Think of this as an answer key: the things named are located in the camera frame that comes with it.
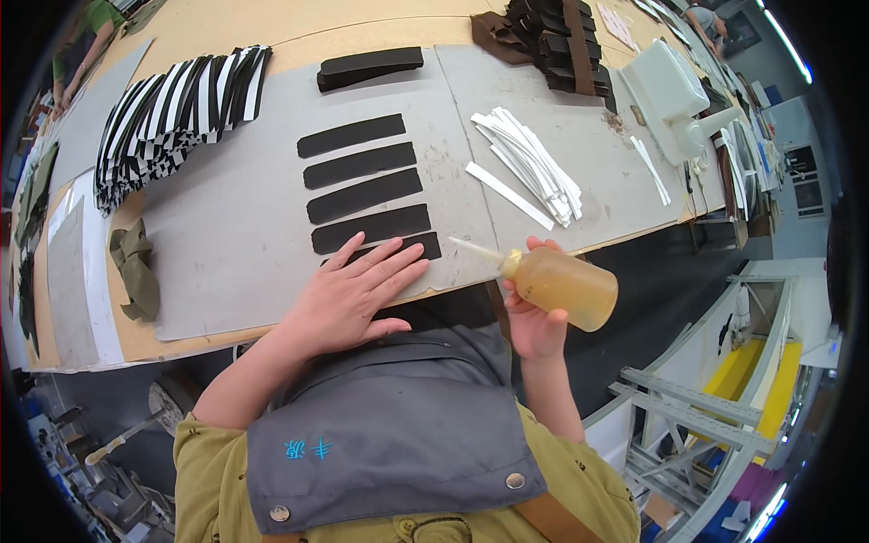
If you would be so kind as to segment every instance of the green shirt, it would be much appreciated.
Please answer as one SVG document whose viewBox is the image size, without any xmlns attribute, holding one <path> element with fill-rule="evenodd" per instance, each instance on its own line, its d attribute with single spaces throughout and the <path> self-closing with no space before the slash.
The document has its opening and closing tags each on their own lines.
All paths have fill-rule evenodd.
<svg viewBox="0 0 869 543">
<path fill-rule="evenodd" d="M 112 26 L 117 30 L 117 27 L 123 24 L 124 18 L 123 15 L 121 15 L 121 12 L 106 0 L 93 0 L 93 2 L 89 3 L 84 8 L 82 19 L 78 24 L 75 38 L 72 41 L 78 41 L 88 28 L 97 32 L 104 24 L 106 24 L 106 21 L 111 21 Z M 63 76 L 66 75 L 63 71 L 61 55 L 54 55 L 51 58 L 51 71 L 54 73 L 55 81 L 63 79 Z"/>
<path fill-rule="evenodd" d="M 640 516 L 625 481 L 587 444 L 556 438 L 516 404 L 528 447 L 549 492 L 604 543 L 634 543 Z M 176 541 L 260 543 L 244 480 L 247 434 L 207 427 L 189 415 L 176 429 Z M 413 513 L 306 530 L 308 543 L 547 543 L 512 507 L 475 513 Z"/>
</svg>

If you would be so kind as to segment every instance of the glue bottle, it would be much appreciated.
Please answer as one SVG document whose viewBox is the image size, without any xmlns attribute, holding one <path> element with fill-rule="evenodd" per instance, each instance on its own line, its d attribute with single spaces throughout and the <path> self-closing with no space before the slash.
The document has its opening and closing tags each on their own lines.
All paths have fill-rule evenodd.
<svg viewBox="0 0 869 543">
<path fill-rule="evenodd" d="M 603 268 L 546 247 L 524 254 L 515 248 L 505 257 L 475 243 L 449 239 L 499 264 L 501 273 L 516 282 L 523 300 L 546 311 L 567 311 L 567 321 L 577 328 L 593 332 L 613 314 L 619 282 Z"/>
</svg>

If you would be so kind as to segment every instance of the snap button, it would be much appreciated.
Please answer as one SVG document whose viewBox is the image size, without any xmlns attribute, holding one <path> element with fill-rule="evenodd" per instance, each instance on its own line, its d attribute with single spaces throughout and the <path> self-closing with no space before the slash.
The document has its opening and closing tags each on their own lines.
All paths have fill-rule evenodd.
<svg viewBox="0 0 869 543">
<path fill-rule="evenodd" d="M 398 523 L 398 529 L 404 535 L 410 535 L 411 532 L 416 528 L 416 523 L 411 519 L 404 519 Z"/>
<path fill-rule="evenodd" d="M 284 506 L 274 506 L 272 507 L 272 510 L 269 511 L 269 517 L 277 522 L 283 522 L 289 518 L 289 509 Z"/>
<path fill-rule="evenodd" d="M 511 473 L 507 476 L 507 487 L 513 488 L 514 490 L 517 488 L 522 488 L 525 486 L 525 475 L 521 473 Z"/>
</svg>

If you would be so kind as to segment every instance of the brown strap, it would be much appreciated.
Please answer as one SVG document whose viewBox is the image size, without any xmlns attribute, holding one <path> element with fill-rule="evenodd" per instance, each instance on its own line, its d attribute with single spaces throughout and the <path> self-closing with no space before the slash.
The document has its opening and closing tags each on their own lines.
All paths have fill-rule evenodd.
<svg viewBox="0 0 869 543">
<path fill-rule="evenodd" d="M 517 503 L 513 507 L 549 543 L 603 543 L 597 534 L 550 493 Z"/>
<path fill-rule="evenodd" d="M 299 533 L 280 533 L 278 535 L 263 535 L 262 543 L 299 543 L 302 535 Z"/>
</svg>

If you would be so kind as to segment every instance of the brown fabric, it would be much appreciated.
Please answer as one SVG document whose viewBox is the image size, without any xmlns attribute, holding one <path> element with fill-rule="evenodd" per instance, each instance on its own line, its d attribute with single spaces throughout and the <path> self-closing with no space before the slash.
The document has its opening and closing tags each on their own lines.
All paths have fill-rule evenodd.
<svg viewBox="0 0 869 543">
<path fill-rule="evenodd" d="M 263 535 L 262 543 L 299 543 L 302 538 L 298 533 L 282 533 L 281 535 Z"/>
<path fill-rule="evenodd" d="M 720 132 L 715 132 L 712 135 L 713 141 L 721 137 Z M 724 185 L 724 205 L 727 210 L 727 216 L 736 216 L 736 196 L 733 192 L 733 174 L 730 170 L 730 152 L 727 151 L 727 146 L 722 145 L 715 150 L 718 155 L 718 170 L 721 172 L 721 184 Z"/>
<path fill-rule="evenodd" d="M 513 508 L 550 543 L 603 543 L 550 493 L 517 503 Z"/>
<path fill-rule="evenodd" d="M 586 32 L 582 28 L 580 7 L 576 0 L 562 0 L 564 24 L 570 29 L 571 36 L 567 39 L 570 47 L 570 60 L 574 65 L 576 78 L 576 93 L 594 96 L 594 81 L 592 80 L 592 63 L 588 58 Z"/>
<path fill-rule="evenodd" d="M 505 63 L 528 64 L 531 56 L 517 48 L 525 45 L 516 37 L 512 24 L 493 11 L 471 16 L 471 37 L 474 43 L 497 56 Z"/>
</svg>

